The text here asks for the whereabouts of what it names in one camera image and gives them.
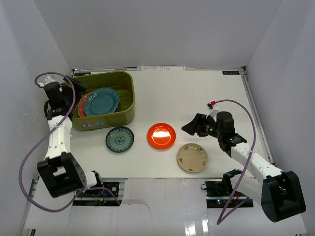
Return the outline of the red and teal floral plate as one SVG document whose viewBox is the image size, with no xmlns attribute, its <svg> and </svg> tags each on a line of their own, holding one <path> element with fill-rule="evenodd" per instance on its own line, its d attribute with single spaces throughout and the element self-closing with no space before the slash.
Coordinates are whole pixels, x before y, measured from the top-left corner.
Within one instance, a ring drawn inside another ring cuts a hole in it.
<svg viewBox="0 0 315 236">
<path fill-rule="evenodd" d="M 78 105 L 77 105 L 77 112 L 79 117 L 84 118 L 86 117 L 86 114 L 84 112 L 84 103 L 86 101 L 86 99 L 88 98 L 88 94 L 85 94 L 79 101 Z"/>
</svg>

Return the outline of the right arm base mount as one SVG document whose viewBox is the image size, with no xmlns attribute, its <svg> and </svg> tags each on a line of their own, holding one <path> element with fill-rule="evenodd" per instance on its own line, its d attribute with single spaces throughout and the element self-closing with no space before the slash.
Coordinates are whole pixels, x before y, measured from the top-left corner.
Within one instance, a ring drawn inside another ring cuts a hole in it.
<svg viewBox="0 0 315 236">
<path fill-rule="evenodd" d="M 207 209 L 223 209 L 230 193 L 223 186 L 221 179 L 204 182 L 201 187 L 206 192 Z M 236 192 L 227 208 L 234 208 L 246 198 L 246 195 Z"/>
</svg>

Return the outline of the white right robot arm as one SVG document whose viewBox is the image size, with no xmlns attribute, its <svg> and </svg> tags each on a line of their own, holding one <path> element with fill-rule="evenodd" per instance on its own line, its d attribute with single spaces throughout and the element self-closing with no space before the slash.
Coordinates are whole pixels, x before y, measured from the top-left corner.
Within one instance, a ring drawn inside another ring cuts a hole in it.
<svg viewBox="0 0 315 236">
<path fill-rule="evenodd" d="M 223 152 L 244 166 L 245 171 L 232 170 L 223 174 L 219 189 L 228 196 L 241 192 L 258 202 L 272 222 L 278 222 L 306 211 L 299 178 L 293 171 L 285 172 L 258 153 L 235 131 L 234 119 L 229 112 L 218 112 L 216 118 L 196 114 L 182 127 L 190 135 L 217 138 Z"/>
</svg>

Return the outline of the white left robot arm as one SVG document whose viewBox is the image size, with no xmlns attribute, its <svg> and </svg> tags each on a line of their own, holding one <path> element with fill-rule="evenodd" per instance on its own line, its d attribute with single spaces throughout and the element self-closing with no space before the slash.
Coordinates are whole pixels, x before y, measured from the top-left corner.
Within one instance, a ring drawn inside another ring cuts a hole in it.
<svg viewBox="0 0 315 236">
<path fill-rule="evenodd" d="M 71 84 L 60 83 L 49 73 L 44 82 L 38 84 L 48 97 L 44 114 L 50 134 L 46 156 L 38 162 L 37 170 L 54 198 L 82 189 L 99 196 L 104 190 L 100 175 L 96 171 L 84 171 L 70 149 L 73 109 L 87 90 L 87 84 L 68 76 L 63 80 Z"/>
</svg>

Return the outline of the teal scalloped plate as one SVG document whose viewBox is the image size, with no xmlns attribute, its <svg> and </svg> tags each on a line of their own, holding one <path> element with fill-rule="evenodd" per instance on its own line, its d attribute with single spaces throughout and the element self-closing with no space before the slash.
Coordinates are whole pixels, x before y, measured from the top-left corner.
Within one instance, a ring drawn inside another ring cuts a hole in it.
<svg viewBox="0 0 315 236">
<path fill-rule="evenodd" d="M 111 114 L 116 111 L 120 103 L 120 97 L 112 88 L 98 88 L 91 92 L 83 103 L 86 116 L 99 116 Z"/>
</svg>

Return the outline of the green blue patterned small plate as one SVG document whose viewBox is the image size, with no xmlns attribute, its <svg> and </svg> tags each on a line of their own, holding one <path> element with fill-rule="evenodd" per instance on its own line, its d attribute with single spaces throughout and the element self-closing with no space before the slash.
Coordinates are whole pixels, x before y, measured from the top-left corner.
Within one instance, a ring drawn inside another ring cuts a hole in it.
<svg viewBox="0 0 315 236">
<path fill-rule="evenodd" d="M 134 133 L 128 127 L 118 126 L 107 133 L 105 144 L 112 152 L 122 153 L 132 147 L 134 140 Z"/>
</svg>

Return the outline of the orange glossy plate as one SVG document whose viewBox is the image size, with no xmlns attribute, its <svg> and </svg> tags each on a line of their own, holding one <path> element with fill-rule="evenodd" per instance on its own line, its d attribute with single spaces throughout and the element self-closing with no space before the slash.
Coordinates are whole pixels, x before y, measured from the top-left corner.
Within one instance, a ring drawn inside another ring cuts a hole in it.
<svg viewBox="0 0 315 236">
<path fill-rule="evenodd" d="M 147 132 L 148 143 L 156 149 L 168 149 L 177 138 L 175 129 L 167 123 L 156 123 Z"/>
</svg>

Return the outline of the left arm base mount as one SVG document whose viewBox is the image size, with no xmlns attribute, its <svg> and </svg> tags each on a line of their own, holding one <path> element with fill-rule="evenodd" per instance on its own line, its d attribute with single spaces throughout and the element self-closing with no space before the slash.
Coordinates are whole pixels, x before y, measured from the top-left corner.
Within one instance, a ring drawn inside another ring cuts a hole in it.
<svg viewBox="0 0 315 236">
<path fill-rule="evenodd" d="M 81 207 L 119 207 L 123 196 L 121 183 L 118 181 L 103 181 L 103 186 L 117 198 L 118 202 L 112 197 L 111 193 L 101 189 L 81 193 L 72 205 Z"/>
</svg>

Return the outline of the cream floral plate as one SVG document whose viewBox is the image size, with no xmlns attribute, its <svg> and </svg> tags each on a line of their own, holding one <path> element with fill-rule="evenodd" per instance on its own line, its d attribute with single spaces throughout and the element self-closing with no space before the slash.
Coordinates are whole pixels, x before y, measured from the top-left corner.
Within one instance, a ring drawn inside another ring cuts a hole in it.
<svg viewBox="0 0 315 236">
<path fill-rule="evenodd" d="M 195 143 L 188 143 L 180 147 L 176 159 L 179 166 L 189 173 L 201 172 L 208 164 L 208 154 L 206 150 Z"/>
</svg>

